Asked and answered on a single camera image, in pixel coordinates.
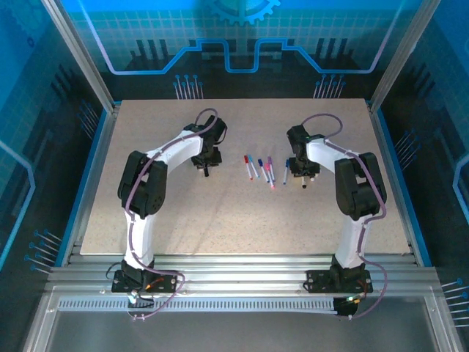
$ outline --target purple cable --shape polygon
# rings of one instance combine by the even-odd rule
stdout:
[[[360,159],[360,157],[358,155],[356,155],[355,153],[352,153],[351,151],[349,150],[345,150],[344,148],[341,148],[339,147],[338,145],[335,145],[331,142],[328,141],[328,139],[332,136],[336,136],[337,134],[341,133],[342,131],[342,128],[344,127],[344,123],[342,122],[342,120],[340,120],[339,117],[337,117],[336,115],[333,115],[333,114],[329,114],[329,113],[319,113],[319,114],[314,114],[310,117],[307,117],[302,123],[301,125],[304,125],[305,122],[311,120],[311,119],[314,119],[315,117],[319,117],[319,116],[329,116],[329,117],[332,117],[334,118],[338,123],[339,123],[339,129],[334,132],[334,133],[331,133],[331,134],[328,134],[327,136],[324,137],[324,144],[331,147],[332,149],[334,150],[337,150],[341,153],[344,153],[345,155],[348,155],[348,156],[351,156],[352,158],[354,158],[359,164],[360,164],[360,167],[362,168],[363,172],[365,173],[365,176],[366,176],[366,179],[368,180],[370,186],[372,187],[372,190],[374,192],[374,195],[376,196],[376,199],[378,201],[378,203],[380,203],[380,207],[381,207],[381,215],[376,215],[376,216],[373,216],[367,220],[365,220],[363,222],[363,226],[361,228],[361,231],[360,231],[360,237],[358,238],[358,245],[357,245],[357,254],[358,254],[358,257],[365,263],[365,264],[369,264],[369,265],[373,265],[373,266],[376,266],[377,268],[379,268],[382,273],[383,273],[383,276],[384,276],[384,284],[383,284],[383,289],[381,290],[381,294],[380,296],[378,297],[378,299],[373,303],[373,305],[368,308],[365,312],[362,312],[358,315],[355,315],[353,316],[353,319],[357,319],[357,318],[361,318],[365,315],[367,315],[368,313],[370,313],[374,308],[377,307],[377,305],[382,301],[384,295],[385,295],[385,292],[388,288],[388,273],[386,272],[386,270],[384,269],[384,267],[379,264],[379,263],[375,263],[375,262],[372,262],[370,260],[367,260],[365,259],[365,257],[362,255],[362,252],[361,252],[361,247],[362,247],[362,244],[363,244],[363,238],[365,236],[365,231],[366,231],[366,225],[368,223],[370,223],[371,221],[374,221],[374,220],[380,220],[382,218],[384,218],[386,216],[386,206],[384,204],[384,201],[383,201],[383,198],[381,197],[381,194],[380,192],[378,191],[376,185],[374,184],[374,181],[373,181],[373,177],[370,175],[368,169],[366,168],[366,165],[365,163]]]
[[[165,144],[153,157],[151,157],[151,159],[148,160],[148,162],[144,165],[143,169],[140,171],[139,173],[139,176],[137,177],[135,183],[133,184],[132,186],[132,189],[130,190],[130,193],[129,193],[129,197],[127,199],[127,202],[125,203],[125,212],[129,215],[130,219],[131,219],[131,222],[130,222],[130,226],[129,226],[129,248],[130,248],[130,252],[132,253],[132,256],[133,256],[133,259],[135,259],[135,261],[141,265],[143,268],[145,268],[146,270],[148,270],[149,272],[152,272],[152,273],[155,273],[155,274],[160,274],[160,275],[178,275],[182,278],[182,281],[181,281],[181,285],[179,285],[179,287],[174,291],[174,293],[166,300],[165,303],[163,303],[160,307],[158,307],[154,312],[151,312],[147,315],[144,315],[142,314],[140,317],[137,317],[137,315],[134,315],[133,318],[134,319],[139,319],[139,320],[145,320],[146,318],[150,318],[152,317],[153,315],[155,315],[156,313],[160,312],[163,308],[165,308],[169,302],[181,291],[181,288],[182,286],[185,284],[185,275],[179,271],[162,271],[162,270],[156,270],[154,268],[150,268],[149,266],[146,266],[145,264],[143,264],[141,261],[140,261],[140,258],[137,257],[137,254],[135,254],[135,249],[133,248],[133,242],[132,242],[132,232],[133,232],[133,223],[135,221],[135,213],[134,212],[131,212],[130,211],[130,203],[132,202],[134,196],[135,196],[135,192],[140,184],[140,181],[141,179],[143,178],[143,176],[145,175],[145,173],[147,172],[147,170],[149,169],[149,166],[152,164],[152,162],[158,157],[160,156],[161,154],[163,154],[167,149],[169,149],[170,147],[172,147],[173,145],[175,145],[176,143],[179,143],[181,142],[182,140],[184,139],[189,139],[189,138],[193,138],[195,136],[198,136],[202,133],[205,133],[207,132],[209,129],[211,129],[215,123],[217,122],[217,119],[218,119],[218,112],[213,109],[213,108],[206,108],[202,111],[200,111],[199,115],[197,115],[197,118],[196,118],[196,123],[197,121],[199,121],[199,118],[200,116],[203,115],[203,113],[205,113],[206,111],[213,111],[213,113],[215,114],[215,119],[213,119],[212,123],[210,123],[209,126],[207,126],[205,129],[199,131],[199,132],[195,132],[195,133],[192,133],[192,134],[189,134],[187,136],[185,136],[184,138],[181,138],[181,139],[175,139],[173,141],[170,141],[168,144]]]

